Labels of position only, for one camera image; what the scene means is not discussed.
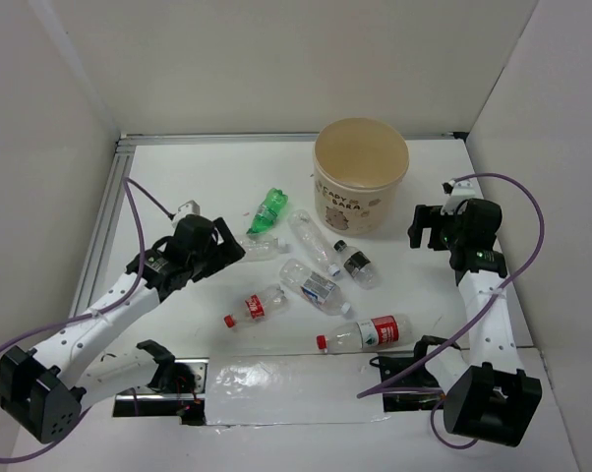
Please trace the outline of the clear bottle white cap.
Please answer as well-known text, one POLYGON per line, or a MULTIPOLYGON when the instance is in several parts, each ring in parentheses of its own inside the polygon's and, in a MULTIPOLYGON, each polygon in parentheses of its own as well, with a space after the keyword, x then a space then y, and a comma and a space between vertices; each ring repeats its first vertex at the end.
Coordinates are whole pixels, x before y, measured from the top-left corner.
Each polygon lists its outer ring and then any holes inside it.
POLYGON ((236 235, 235 239, 245 251, 242 263, 270 261, 288 252, 288 245, 284 239, 268 233, 236 235))

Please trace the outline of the small red label bottle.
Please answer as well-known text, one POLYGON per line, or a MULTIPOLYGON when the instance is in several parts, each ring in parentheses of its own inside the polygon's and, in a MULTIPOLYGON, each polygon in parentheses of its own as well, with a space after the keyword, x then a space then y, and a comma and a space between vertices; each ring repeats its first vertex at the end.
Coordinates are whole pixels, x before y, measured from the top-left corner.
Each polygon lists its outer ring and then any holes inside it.
POLYGON ((263 323, 287 310, 288 301, 278 283, 256 291, 223 320, 230 329, 243 329, 263 323))

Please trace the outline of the clear bottle black cap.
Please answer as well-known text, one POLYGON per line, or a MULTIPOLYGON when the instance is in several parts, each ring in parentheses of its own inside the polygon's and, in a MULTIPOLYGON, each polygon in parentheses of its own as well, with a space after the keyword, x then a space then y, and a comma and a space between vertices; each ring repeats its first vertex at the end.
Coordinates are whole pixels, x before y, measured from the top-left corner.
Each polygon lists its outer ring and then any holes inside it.
POLYGON ((339 254, 342 266, 355 283, 363 289, 373 289, 379 283, 379 276, 371 260, 358 248, 338 240, 333 248, 339 254))

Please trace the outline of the large red label bottle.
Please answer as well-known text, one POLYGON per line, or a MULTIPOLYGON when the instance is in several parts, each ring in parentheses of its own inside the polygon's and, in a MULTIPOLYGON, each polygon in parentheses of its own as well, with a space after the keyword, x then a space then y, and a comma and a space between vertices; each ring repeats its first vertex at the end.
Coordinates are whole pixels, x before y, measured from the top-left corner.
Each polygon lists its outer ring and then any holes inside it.
POLYGON ((405 315, 389 315, 343 324, 316 337, 319 350, 329 354, 374 352, 411 344, 413 326, 405 315))

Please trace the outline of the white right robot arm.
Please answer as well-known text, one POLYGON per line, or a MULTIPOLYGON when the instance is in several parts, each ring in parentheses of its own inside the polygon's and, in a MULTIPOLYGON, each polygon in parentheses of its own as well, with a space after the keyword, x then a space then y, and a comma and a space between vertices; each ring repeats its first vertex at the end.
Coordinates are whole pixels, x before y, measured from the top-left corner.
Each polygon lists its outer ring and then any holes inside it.
POLYGON ((452 435, 516 447, 542 398, 538 379, 528 376, 513 339, 504 282, 504 257, 495 251, 502 210, 492 202, 464 199, 445 206, 418 205, 408 229, 410 246, 447 251, 466 309, 469 352, 439 341, 419 345, 410 363, 415 382, 438 382, 444 391, 444 427, 452 435))

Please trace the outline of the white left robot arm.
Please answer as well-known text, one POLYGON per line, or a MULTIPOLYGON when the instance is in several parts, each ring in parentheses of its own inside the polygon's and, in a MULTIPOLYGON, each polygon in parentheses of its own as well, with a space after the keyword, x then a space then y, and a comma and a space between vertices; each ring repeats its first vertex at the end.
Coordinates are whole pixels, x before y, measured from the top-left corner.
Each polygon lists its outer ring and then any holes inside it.
POLYGON ((140 317, 190 282, 210 277, 245 255, 222 218, 187 215, 126 267, 112 288, 76 322, 33 348, 14 345, 0 358, 0 407, 40 443, 56 443, 95 403, 129 388, 170 391, 195 376, 148 339, 114 354, 109 345, 140 317))

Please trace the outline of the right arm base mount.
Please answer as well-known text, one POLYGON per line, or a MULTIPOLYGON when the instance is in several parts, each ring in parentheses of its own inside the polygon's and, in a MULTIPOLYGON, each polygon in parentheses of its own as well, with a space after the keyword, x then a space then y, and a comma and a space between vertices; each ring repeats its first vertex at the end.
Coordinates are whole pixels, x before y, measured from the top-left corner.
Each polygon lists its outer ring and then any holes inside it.
MULTIPOLYGON (((409 354, 393 356, 375 356, 369 364, 375 368, 381 381, 385 381, 402 372, 414 362, 409 354)), ((392 387, 418 387, 419 391, 387 393, 382 397, 385 413, 413 412, 431 410, 441 399, 438 393, 426 392, 426 388, 439 389, 436 379, 424 367, 394 383, 392 387)))

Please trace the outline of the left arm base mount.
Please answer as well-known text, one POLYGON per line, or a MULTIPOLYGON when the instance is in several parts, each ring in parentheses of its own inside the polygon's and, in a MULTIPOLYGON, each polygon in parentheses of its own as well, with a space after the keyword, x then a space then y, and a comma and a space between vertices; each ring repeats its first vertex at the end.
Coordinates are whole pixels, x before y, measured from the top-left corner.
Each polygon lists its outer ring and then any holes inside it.
POLYGON ((181 425, 200 427, 207 423, 206 388, 208 358, 179 358, 168 386, 147 386, 116 395, 113 418, 177 419, 181 425))

